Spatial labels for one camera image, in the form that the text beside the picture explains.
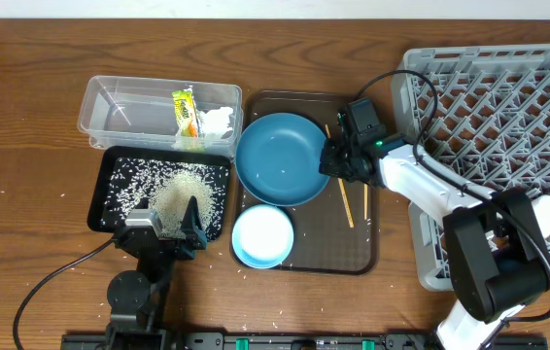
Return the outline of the wooden chopstick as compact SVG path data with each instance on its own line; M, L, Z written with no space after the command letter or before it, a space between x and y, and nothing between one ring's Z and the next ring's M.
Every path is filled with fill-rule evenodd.
M327 134L327 139L330 139L331 134L330 134L329 126L327 124L325 124L325 131L326 131L326 134ZM351 210L350 210L348 196L347 196L347 193L346 193L346 190L345 190L343 179L337 178L337 182L338 182L340 194L341 194L341 197L342 197L342 202L343 202L343 206L344 206L344 210L345 210L345 214L346 214L346 217L347 217L349 228L354 228L355 224L354 224L353 216L352 216L352 213L351 213Z
M369 186L368 184L363 185L363 218L368 220L368 195L369 195Z

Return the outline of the light blue small bowl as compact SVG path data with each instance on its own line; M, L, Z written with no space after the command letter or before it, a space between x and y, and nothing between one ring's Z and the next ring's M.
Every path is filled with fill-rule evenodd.
M231 234L232 250L244 265L269 269L281 264L290 254L294 230L289 216L281 209L255 205L237 218Z

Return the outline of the dark blue bowl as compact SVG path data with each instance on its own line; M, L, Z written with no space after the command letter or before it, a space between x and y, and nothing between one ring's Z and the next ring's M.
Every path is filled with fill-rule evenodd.
M251 122L236 148L238 177L257 199L274 206L296 206L317 197L329 177L319 171L327 137L311 120L273 113Z

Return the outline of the white tissue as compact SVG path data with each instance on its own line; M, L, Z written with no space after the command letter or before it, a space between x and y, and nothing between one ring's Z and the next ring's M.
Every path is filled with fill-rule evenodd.
M208 139L223 139L232 130L230 120L231 107L221 107L207 112L197 112L198 136Z

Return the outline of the yellow pandan cake wrapper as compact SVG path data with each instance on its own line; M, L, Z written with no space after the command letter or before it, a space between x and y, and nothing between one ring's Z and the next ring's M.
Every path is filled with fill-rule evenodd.
M177 134L184 137L198 136L197 112L192 87L172 93L174 111L178 125Z

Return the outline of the pale pink cup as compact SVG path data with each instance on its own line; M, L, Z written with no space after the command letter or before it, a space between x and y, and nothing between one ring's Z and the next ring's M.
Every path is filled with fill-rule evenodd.
M550 195L534 199L532 205L542 236L547 238L550 236Z

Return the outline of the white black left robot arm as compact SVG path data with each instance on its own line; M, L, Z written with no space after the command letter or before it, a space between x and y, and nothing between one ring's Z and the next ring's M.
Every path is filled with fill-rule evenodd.
M182 341L162 325L162 314L177 261L192 260L207 246L195 197L188 200L178 238L162 236L163 224L144 200L112 236L115 246L137 259L134 270L116 275L109 284L111 306L103 349L174 349Z

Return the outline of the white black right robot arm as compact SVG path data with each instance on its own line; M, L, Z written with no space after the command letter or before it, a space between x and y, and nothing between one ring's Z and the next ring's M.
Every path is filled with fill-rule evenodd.
M375 130L329 137L320 171L399 193L439 222L457 302L435 331L443 349L488 349L520 311L550 292L550 196L475 185L401 135ZM550 309L536 316L550 318Z

